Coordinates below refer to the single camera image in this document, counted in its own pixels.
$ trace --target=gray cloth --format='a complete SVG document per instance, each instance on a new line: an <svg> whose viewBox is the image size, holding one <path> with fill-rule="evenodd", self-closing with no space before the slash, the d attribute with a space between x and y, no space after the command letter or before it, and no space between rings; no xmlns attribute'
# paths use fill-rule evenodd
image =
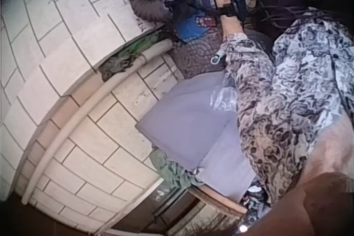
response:
<svg viewBox="0 0 354 236"><path fill-rule="evenodd" d="M154 145L217 192L239 202L255 173L241 152L236 113L210 107L223 83L214 72L182 81L136 125Z"/></svg>
<svg viewBox="0 0 354 236"><path fill-rule="evenodd" d="M232 119L232 112L210 107L210 96L222 81L221 72L181 81L155 104L136 128L170 160L193 171Z"/></svg>

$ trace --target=watch strap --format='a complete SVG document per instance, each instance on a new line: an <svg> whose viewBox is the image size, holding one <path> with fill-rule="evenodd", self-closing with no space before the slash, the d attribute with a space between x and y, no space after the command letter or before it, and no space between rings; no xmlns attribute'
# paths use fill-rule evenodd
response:
<svg viewBox="0 0 354 236"><path fill-rule="evenodd" d="M220 16L225 15L227 17L237 17L236 9L232 3L218 7L217 10Z"/></svg>

